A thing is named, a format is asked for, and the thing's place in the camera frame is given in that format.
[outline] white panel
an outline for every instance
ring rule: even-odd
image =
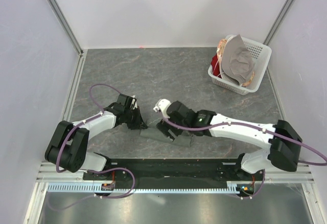
[[[1,223],[22,223],[78,55],[46,0],[0,0]]]
[[[304,143],[327,154],[327,0],[296,0],[271,42],[269,70],[286,119]],[[307,160],[322,162],[307,150]],[[312,167],[327,207],[327,168]]]
[[[285,0],[57,0],[83,48],[263,42]]]

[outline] white plastic basket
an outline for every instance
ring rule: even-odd
[[[217,76],[213,75],[213,68],[210,65],[208,69],[208,74],[211,77],[211,80],[214,84],[224,87],[228,90],[234,91],[241,95],[246,95],[249,92],[256,92],[259,89],[262,78],[264,77],[268,62],[271,56],[271,48],[261,44],[259,42],[243,38],[243,42],[248,50],[251,52],[253,65],[254,65],[254,77],[251,84],[247,87],[242,87],[236,84],[233,84],[227,80],[223,80]]]

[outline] gray marble surface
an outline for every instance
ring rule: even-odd
[[[71,121],[99,109],[88,97],[92,84],[105,83],[126,95],[136,95],[144,120],[157,116],[152,108],[160,98],[179,100],[189,108],[212,110],[228,117],[257,123],[279,119],[272,88],[265,75],[259,90],[245,96],[219,87],[207,74],[215,48],[91,49],[87,53]],[[94,88],[105,106],[118,94],[107,87]],[[196,137],[191,147],[146,139],[125,125],[90,140],[88,149],[111,158],[234,158],[257,150],[251,144],[227,138]]]

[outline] red cloth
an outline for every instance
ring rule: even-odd
[[[213,67],[213,75],[218,76],[220,74],[220,68],[219,68],[217,55],[214,55],[214,57],[211,61],[211,66]]]

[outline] gray cloth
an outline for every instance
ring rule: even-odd
[[[252,55],[240,35],[227,42],[221,68],[229,77],[229,81],[237,85],[250,81],[254,69]]]

